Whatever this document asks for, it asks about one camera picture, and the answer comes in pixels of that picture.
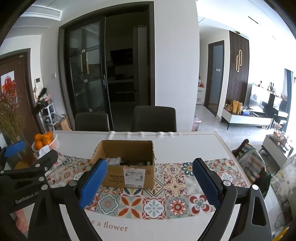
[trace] white plastic basket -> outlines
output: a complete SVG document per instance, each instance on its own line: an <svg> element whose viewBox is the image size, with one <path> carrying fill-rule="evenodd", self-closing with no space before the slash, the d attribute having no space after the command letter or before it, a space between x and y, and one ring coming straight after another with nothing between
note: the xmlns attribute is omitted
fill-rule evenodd
<svg viewBox="0 0 296 241"><path fill-rule="evenodd" d="M58 140L58 138L57 138L57 134L56 134L56 133L53 132L52 135L53 135L54 140L53 140L53 142L52 142L50 145L48 145L48 146L49 146L50 150L57 150L57 148L59 147L59 140ZM36 148L35 148L35 142L34 142L33 145L32 145L32 150L33 150L35 153L39 154L39 151L36 150Z"/></svg>

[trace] trash can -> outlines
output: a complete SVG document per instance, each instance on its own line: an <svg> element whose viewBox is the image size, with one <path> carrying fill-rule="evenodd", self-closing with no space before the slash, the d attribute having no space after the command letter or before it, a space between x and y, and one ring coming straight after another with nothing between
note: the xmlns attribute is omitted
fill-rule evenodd
<svg viewBox="0 0 296 241"><path fill-rule="evenodd" d="M191 131L198 131L198 127L201 123L201 119L198 116L194 116L193 119L193 125L192 125L192 130Z"/></svg>

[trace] bowl of oranges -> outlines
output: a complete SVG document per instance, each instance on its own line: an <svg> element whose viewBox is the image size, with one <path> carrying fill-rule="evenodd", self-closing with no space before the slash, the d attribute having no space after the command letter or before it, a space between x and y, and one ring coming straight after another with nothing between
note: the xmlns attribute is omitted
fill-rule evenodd
<svg viewBox="0 0 296 241"><path fill-rule="evenodd" d="M53 132L46 132L45 134L36 134L34 137L34 143L32 145L32 150L34 152L39 152L41 148L48 145L50 150L57 150L59 141L57 139L57 134Z"/></svg>

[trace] dining table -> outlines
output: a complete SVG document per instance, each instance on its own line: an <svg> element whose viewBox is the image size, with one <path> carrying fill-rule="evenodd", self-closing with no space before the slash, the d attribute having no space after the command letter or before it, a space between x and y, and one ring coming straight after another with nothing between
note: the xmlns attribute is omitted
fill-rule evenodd
<svg viewBox="0 0 296 241"><path fill-rule="evenodd" d="M153 189L101 186L85 212L102 240L196 241L211 220L210 205L192 173L201 158L222 180L235 186L250 182L231 150L216 132L87 132L56 131L60 164L47 175L51 188L66 185L90 169L90 159L102 140L151 140L155 156ZM236 204L221 240L228 240L239 212ZM30 219L33 204L25 208ZM79 240L67 209L61 213L72 240Z"/></svg>

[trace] blue gripper pad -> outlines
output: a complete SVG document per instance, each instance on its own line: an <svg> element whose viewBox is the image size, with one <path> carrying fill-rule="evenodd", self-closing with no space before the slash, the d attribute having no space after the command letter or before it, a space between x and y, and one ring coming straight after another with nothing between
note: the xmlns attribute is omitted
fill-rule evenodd
<svg viewBox="0 0 296 241"><path fill-rule="evenodd" d="M15 144L6 148L4 156L6 158L11 157L11 156L17 154L19 151L23 150L24 148L25 148L25 142L22 140L18 141Z"/></svg>
<svg viewBox="0 0 296 241"><path fill-rule="evenodd" d="M209 204L215 206L215 208L218 209L220 207L219 191L211 177L197 159L193 161L192 170Z"/></svg>
<svg viewBox="0 0 296 241"><path fill-rule="evenodd" d="M91 204L104 177L107 174L107 168L108 167L106 160L101 160L96 169L90 175L89 179L86 181L85 185L81 190L81 196L79 201L80 207L82 209L85 209L87 205Z"/></svg>

